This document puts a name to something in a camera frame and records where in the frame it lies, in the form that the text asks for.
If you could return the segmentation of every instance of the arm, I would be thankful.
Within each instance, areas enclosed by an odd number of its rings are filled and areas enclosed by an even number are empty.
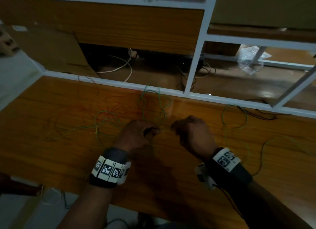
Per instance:
[[[186,119],[175,121],[171,128],[180,136],[180,144],[205,162],[205,165],[220,151],[202,119],[188,116]],[[268,228],[274,225],[276,228],[311,229],[304,220],[254,180],[251,179],[250,183],[244,184],[225,170],[219,175],[219,170],[223,169],[216,165],[213,165],[211,170],[208,168],[209,175],[218,186],[229,193],[250,228]]]
[[[152,138],[159,134],[156,124],[148,121],[133,120],[120,132],[113,147],[132,153],[137,148],[151,143]],[[111,202],[114,188],[88,185],[57,229],[101,229],[106,225],[106,215]]]

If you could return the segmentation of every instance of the white metal frame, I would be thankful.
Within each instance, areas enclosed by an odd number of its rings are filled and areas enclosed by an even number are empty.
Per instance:
[[[202,47],[205,41],[215,41],[215,42],[225,42],[225,43],[236,43],[236,44],[247,44],[247,45],[258,45],[263,47],[280,47],[298,50],[309,50],[316,51],[316,43],[306,43],[306,42],[295,42],[295,41],[283,41],[283,40],[272,40],[272,39],[262,39],[262,38],[248,38],[248,37],[235,37],[235,36],[225,36],[216,34],[207,34],[209,23],[212,17],[213,9],[216,0],[68,0],[68,1],[85,1],[85,2],[98,2],[98,3],[112,3],[112,4],[125,4],[125,5],[140,5],[140,6],[152,6],[152,7],[175,7],[175,8],[189,8],[189,9],[203,9],[204,15],[200,27],[199,36],[197,39],[197,44],[195,47],[195,52],[192,59],[192,64],[190,67],[190,72],[187,80],[187,85],[185,91],[171,90],[167,88],[160,88],[162,94],[187,97],[191,99],[204,100],[222,104],[238,104],[241,107],[255,108],[266,111],[272,111],[277,113],[292,114],[297,116],[316,118],[316,111],[308,111],[297,108],[283,107],[283,105],[288,102],[291,98],[302,91],[306,86],[308,86],[316,78],[316,69],[314,65],[302,65],[294,63],[282,63],[275,61],[262,60],[265,65],[271,66],[288,66],[288,68],[309,70],[309,72],[302,77],[297,83],[295,83],[290,89],[288,89],[283,95],[280,96],[277,103],[274,105],[268,105],[264,103],[244,101],[232,98],[218,97],[213,95],[205,95],[190,92],[191,85],[194,79],[196,67],[202,52]],[[236,61],[236,57],[227,57],[220,55],[206,54],[207,58],[221,58],[221,60]],[[52,72],[43,70],[39,65],[37,65],[39,70],[43,75],[54,76],[60,78],[66,78],[71,80],[80,80],[84,82],[95,82],[98,84],[124,87],[136,90],[144,90],[145,85],[139,85],[135,83],[125,83],[107,79],[93,78],[93,81],[89,77],[71,75],[60,72]],[[156,87],[148,87],[148,89],[156,90]]]

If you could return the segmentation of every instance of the person's right hand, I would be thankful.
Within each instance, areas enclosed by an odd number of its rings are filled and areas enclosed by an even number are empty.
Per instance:
[[[218,148],[207,124],[195,116],[175,121],[171,130],[180,136],[181,146],[204,162],[210,160]]]

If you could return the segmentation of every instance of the wristband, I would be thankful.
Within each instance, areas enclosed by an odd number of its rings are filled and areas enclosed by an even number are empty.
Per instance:
[[[131,162],[127,161],[127,152],[119,148],[106,149],[99,156],[90,177],[89,183],[97,187],[114,188],[126,180]]]
[[[252,181],[252,176],[240,162],[229,148],[219,148],[216,155],[205,163],[205,167],[219,187],[230,192],[234,186],[246,187]]]

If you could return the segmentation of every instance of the black wristband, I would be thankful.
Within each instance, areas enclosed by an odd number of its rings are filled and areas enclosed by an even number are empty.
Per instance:
[[[127,162],[127,152],[124,151],[124,150],[121,150],[119,148],[116,148],[116,147],[111,147],[111,148],[108,148],[106,149],[102,156],[105,158],[105,159],[109,159],[115,163],[120,163],[120,164],[126,164]],[[100,163],[100,161],[97,161],[97,163],[99,163],[99,169],[98,169],[98,173],[96,174],[97,171],[94,171],[95,172],[95,175],[94,174],[90,174],[89,176],[89,183],[93,186],[97,186],[97,187],[105,187],[105,188],[114,188],[116,187],[117,183],[113,183],[113,182],[108,182],[108,181],[105,181],[103,179],[100,179],[98,178],[98,174],[100,173],[101,171],[101,167],[103,166],[103,164]]]
[[[236,187],[246,187],[253,180],[250,173],[240,163],[228,172],[212,157],[205,163],[205,167],[209,176],[227,192],[235,190]]]

